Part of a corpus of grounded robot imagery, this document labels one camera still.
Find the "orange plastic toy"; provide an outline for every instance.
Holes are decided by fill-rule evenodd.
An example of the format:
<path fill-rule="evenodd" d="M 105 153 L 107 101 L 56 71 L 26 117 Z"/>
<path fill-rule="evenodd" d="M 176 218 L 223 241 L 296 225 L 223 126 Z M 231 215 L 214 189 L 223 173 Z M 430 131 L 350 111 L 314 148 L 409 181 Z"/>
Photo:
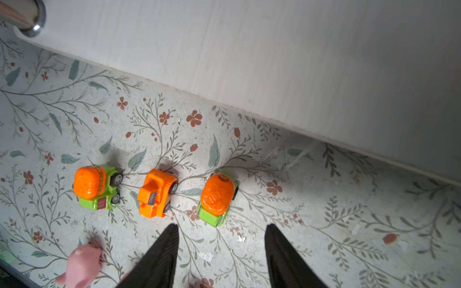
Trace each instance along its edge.
<path fill-rule="evenodd" d="M 138 194 L 139 213 L 147 218 L 165 217 L 170 209 L 170 196 L 177 189 L 177 178 L 152 169 Z"/>
<path fill-rule="evenodd" d="M 223 215 L 234 197 L 235 188 L 232 179 L 221 173 L 214 174 L 203 189 L 200 198 L 202 206 L 214 215 Z"/>
<path fill-rule="evenodd" d="M 117 186 L 123 175 L 113 166 L 91 165 L 82 167 L 75 173 L 74 192 L 79 197 L 81 207 L 92 210 L 114 209 L 120 202 Z"/>

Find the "orange mixer drum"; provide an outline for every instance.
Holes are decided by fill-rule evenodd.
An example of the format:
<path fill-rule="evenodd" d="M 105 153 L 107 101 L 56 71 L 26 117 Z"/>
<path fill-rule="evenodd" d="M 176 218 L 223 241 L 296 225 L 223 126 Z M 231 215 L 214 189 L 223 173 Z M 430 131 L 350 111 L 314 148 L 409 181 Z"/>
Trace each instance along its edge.
<path fill-rule="evenodd" d="M 99 166 L 82 167 L 75 173 L 74 192 L 83 199 L 91 199 L 104 192 L 106 171 Z"/>
<path fill-rule="evenodd" d="M 214 215 L 223 215 L 232 201 L 234 192 L 234 181 L 221 173 L 216 173 L 205 184 L 201 204 Z"/>

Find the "floral pattern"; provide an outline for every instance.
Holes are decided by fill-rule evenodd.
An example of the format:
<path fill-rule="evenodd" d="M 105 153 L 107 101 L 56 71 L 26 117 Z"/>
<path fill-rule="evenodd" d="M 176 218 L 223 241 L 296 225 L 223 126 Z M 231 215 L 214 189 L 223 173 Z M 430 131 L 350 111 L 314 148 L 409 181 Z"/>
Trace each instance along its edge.
<path fill-rule="evenodd" d="M 272 193 L 272 195 L 276 196 L 277 192 L 281 193 L 282 192 L 282 187 L 278 185 L 277 180 L 272 180 L 272 182 L 268 182 L 266 184 L 268 187 L 266 190 L 269 193 Z"/>
<path fill-rule="evenodd" d="M 0 130 L 11 135 L 0 143 L 0 258 L 38 285 L 55 288 L 91 242 L 103 249 L 91 287 L 114 287 L 177 223 L 175 287 L 267 287 L 275 223 L 329 287 L 458 286 L 458 187 L 327 143 L 298 159 L 289 131 L 18 42 L 3 22 L 0 46 Z M 113 210 L 84 209 L 72 190 L 92 163 L 124 170 Z M 153 168 L 178 177 L 165 218 L 138 213 Z M 241 182 L 217 228 L 196 213 L 216 169 Z"/>
<path fill-rule="evenodd" d="M 34 232 L 34 237 L 32 237 L 34 241 L 38 244 L 40 241 L 43 240 L 43 236 L 40 235 L 40 231 Z"/>
<path fill-rule="evenodd" d="M 32 185 L 32 180 L 34 180 L 34 176 L 30 173 L 30 171 L 24 171 L 24 174 L 23 174 L 24 178 L 26 178 L 26 180 L 24 181 L 24 184 L 27 185 Z"/>
<path fill-rule="evenodd" d="M 202 115 L 197 113 L 197 110 L 193 110 L 192 114 L 187 116 L 186 121 L 190 122 L 192 127 L 201 124 Z"/>
<path fill-rule="evenodd" d="M 197 206 L 193 206 L 192 210 L 187 211 L 187 216 L 189 216 L 192 221 L 200 219 L 197 216 Z"/>
<path fill-rule="evenodd" d="M 120 109 L 125 110 L 125 107 L 128 105 L 128 101 L 124 101 L 123 97 L 120 97 L 120 102 L 117 102 L 117 107 Z"/>
<path fill-rule="evenodd" d="M 160 114 L 159 118 L 160 118 L 160 123 L 167 125 L 168 119 L 170 119 L 170 114 L 163 112 L 162 114 Z"/>
<path fill-rule="evenodd" d="M 53 161 L 53 155 L 51 155 L 51 152 L 48 152 L 45 156 L 43 156 L 43 160 L 47 163 L 47 165 L 50 165 L 51 161 Z"/>

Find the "green leaf print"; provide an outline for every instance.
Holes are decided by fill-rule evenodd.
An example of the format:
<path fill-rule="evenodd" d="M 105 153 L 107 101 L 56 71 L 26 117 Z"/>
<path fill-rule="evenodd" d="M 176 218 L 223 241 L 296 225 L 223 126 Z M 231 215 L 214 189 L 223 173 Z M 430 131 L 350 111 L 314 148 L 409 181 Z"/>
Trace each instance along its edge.
<path fill-rule="evenodd" d="M 106 87 L 104 87 L 101 84 L 96 83 L 94 81 L 91 81 L 90 83 L 88 83 L 88 85 L 91 86 L 91 87 L 94 87 L 96 89 L 104 89 L 104 90 L 108 91 Z"/>
<path fill-rule="evenodd" d="M 192 188 L 189 190 L 183 190 L 180 192 L 182 195 L 201 195 L 203 189 L 202 188 Z"/>
<path fill-rule="evenodd" d="M 128 168 L 130 168 L 132 171 L 136 171 L 144 159 L 144 155 L 146 155 L 146 149 L 131 157 L 131 159 L 128 161 Z"/>
<path fill-rule="evenodd" d="M 45 256 L 49 256 L 48 254 L 42 252 L 42 251 L 34 251 L 32 253 L 32 256 L 35 256 L 35 257 L 45 257 Z"/>
<path fill-rule="evenodd" d="M 24 157 L 26 157 L 26 155 L 24 155 L 24 153 L 22 153 L 22 152 L 19 151 L 19 150 L 11 151 L 11 152 L 10 152 L 10 156 L 13 157 L 13 158 L 14 158 L 14 157 L 17 157 L 17 156 L 24 156 Z"/>
<path fill-rule="evenodd" d="M 56 118 L 56 115 L 50 113 L 50 118 L 53 120 L 54 125 L 56 125 L 56 128 L 58 128 L 59 133 L 62 135 L 62 129 L 61 129 L 61 124 L 59 123 L 58 119 Z"/>
<path fill-rule="evenodd" d="M 77 78 L 77 73 L 78 73 L 78 66 L 80 65 L 80 61 L 75 60 L 72 63 L 71 70 L 69 71 L 69 79 L 75 80 Z"/>
<path fill-rule="evenodd" d="M 73 164 L 80 160 L 80 158 L 75 158 L 69 154 L 62 154 L 61 155 L 61 163 L 62 164 Z"/>
<path fill-rule="evenodd" d="M 21 68 L 19 67 L 16 70 L 13 70 L 10 73 L 8 73 L 8 75 L 5 78 L 6 84 L 8 86 L 13 86 L 13 84 L 16 82 L 16 79 L 18 78 L 20 71 L 21 71 Z"/>
<path fill-rule="evenodd" d="M 104 145 L 102 145 L 99 148 L 99 151 L 101 152 L 101 154 L 106 154 L 107 151 L 109 151 L 109 149 L 111 148 L 111 142 L 112 142 L 112 136 L 111 138 L 109 138 L 109 140 L 107 140 L 107 142 Z"/>
<path fill-rule="evenodd" d="M 131 192 L 130 192 L 130 195 L 131 195 L 131 197 L 133 197 L 133 199 L 135 200 L 135 202 L 136 202 L 136 207 L 139 208 L 138 195 L 137 195 L 134 191 L 131 191 Z"/>
<path fill-rule="evenodd" d="M 209 167 L 216 167 L 219 163 L 219 147 L 218 147 L 218 142 L 216 141 L 216 136 L 214 136 L 214 141 L 213 144 L 210 147 L 210 160 L 208 161 L 208 166 Z"/>

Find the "brown flower print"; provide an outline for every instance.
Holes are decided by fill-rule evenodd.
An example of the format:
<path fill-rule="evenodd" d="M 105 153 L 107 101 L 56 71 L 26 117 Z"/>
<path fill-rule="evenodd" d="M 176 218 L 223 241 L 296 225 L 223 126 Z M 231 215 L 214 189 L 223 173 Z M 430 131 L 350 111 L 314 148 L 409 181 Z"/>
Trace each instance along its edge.
<path fill-rule="evenodd" d="M 237 233 L 237 235 L 242 236 L 242 234 L 240 233 L 240 228 L 238 227 L 230 228 L 229 231 L 232 232 L 232 236 L 234 236 L 234 231 Z"/>
<path fill-rule="evenodd" d="M 240 138 L 240 129 L 238 127 L 234 128 L 234 135 L 235 137 Z"/>
<path fill-rule="evenodd" d="M 267 187 L 268 187 L 268 188 L 267 188 L 267 191 L 268 191 L 269 193 L 272 193 L 272 195 L 274 195 L 274 196 L 277 195 L 277 192 L 282 192 L 282 187 L 280 187 L 280 186 L 277 185 L 277 181 L 276 181 L 276 180 L 274 180 L 274 181 L 272 181 L 272 182 L 269 182 L 269 183 L 267 183 L 266 185 L 267 185 Z"/>
<path fill-rule="evenodd" d="M 200 288 L 213 288 L 214 281 L 213 279 L 202 279 L 202 283 L 200 283 Z"/>
<path fill-rule="evenodd" d="M 200 121 L 201 119 L 202 119 L 202 115 L 197 114 L 197 110 L 193 110 L 192 115 L 187 116 L 186 121 L 190 122 L 190 125 L 194 127 L 196 125 L 201 124 L 201 121 Z"/>
<path fill-rule="evenodd" d="M 166 112 L 163 112 L 162 114 L 160 114 L 159 118 L 160 118 L 161 123 L 167 125 L 166 123 L 167 123 L 167 120 L 170 119 L 170 114 L 169 113 L 167 114 Z"/>
<path fill-rule="evenodd" d="M 125 110 L 125 106 L 128 105 L 128 102 L 127 101 L 124 102 L 123 97 L 120 97 L 119 99 L 120 99 L 120 102 L 117 102 L 117 107 L 120 107 L 120 109 Z"/>
<path fill-rule="evenodd" d="M 397 240 L 397 235 L 395 235 L 394 233 L 390 233 L 390 234 L 384 236 L 384 238 L 383 238 L 384 244 L 391 244 L 391 243 L 395 242 L 395 240 Z"/>
<path fill-rule="evenodd" d="M 187 211 L 187 216 L 189 216 L 192 221 L 198 220 L 199 217 L 197 216 L 197 206 L 194 206 L 192 207 L 192 210 Z"/>
<path fill-rule="evenodd" d="M 45 156 L 43 156 L 43 159 L 46 161 L 46 163 L 48 165 L 50 165 L 51 161 L 53 161 L 53 155 L 51 155 L 50 152 L 48 152 L 48 154 L 46 154 Z"/>
<path fill-rule="evenodd" d="M 34 176 L 30 173 L 30 171 L 27 171 L 27 173 L 24 171 L 24 178 L 26 178 L 26 180 L 24 181 L 26 185 L 32 185 L 32 180 L 34 180 Z"/>
<path fill-rule="evenodd" d="M 43 79 L 43 81 L 48 80 L 48 76 L 47 76 L 46 71 L 41 74 L 41 78 Z"/>
<path fill-rule="evenodd" d="M 43 240 L 43 236 L 40 235 L 40 231 L 34 232 L 34 241 L 38 244 L 40 241 Z"/>

